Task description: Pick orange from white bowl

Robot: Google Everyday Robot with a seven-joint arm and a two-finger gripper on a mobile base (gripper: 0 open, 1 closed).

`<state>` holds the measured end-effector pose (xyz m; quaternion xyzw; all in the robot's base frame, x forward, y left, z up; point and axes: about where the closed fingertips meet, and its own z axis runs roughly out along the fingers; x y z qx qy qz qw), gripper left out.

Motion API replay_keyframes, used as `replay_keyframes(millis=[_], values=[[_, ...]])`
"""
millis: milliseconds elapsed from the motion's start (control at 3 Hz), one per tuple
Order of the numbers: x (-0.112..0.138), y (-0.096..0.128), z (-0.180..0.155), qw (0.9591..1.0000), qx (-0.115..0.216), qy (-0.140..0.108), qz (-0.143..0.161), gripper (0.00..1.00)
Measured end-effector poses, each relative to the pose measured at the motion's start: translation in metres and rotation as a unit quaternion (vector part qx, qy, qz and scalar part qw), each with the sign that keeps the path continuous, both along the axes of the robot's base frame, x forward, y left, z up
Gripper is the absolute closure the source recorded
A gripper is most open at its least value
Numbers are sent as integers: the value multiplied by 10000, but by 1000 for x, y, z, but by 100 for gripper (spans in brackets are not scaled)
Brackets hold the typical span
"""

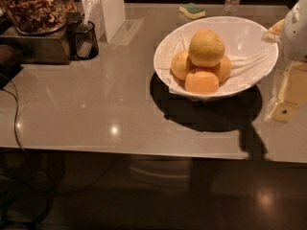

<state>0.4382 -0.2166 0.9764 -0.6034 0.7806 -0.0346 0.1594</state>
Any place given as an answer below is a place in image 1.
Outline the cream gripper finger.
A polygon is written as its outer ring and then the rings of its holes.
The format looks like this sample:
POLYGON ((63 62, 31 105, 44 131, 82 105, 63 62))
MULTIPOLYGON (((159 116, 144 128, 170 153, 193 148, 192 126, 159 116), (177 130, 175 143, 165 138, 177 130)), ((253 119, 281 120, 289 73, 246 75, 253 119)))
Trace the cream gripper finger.
POLYGON ((282 33, 283 24, 284 24, 283 19, 276 22, 265 33, 263 33, 261 39, 271 43, 279 42, 282 33))
POLYGON ((307 104, 307 63, 292 61, 273 75, 272 98, 265 122, 287 124, 307 104))

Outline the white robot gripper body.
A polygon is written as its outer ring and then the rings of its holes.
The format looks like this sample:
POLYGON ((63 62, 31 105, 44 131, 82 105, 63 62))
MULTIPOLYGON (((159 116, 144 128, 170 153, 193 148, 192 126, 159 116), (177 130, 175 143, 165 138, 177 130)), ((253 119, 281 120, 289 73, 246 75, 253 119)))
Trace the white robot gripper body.
POLYGON ((281 48, 291 60, 307 61, 307 0, 298 0, 285 16, 281 48))

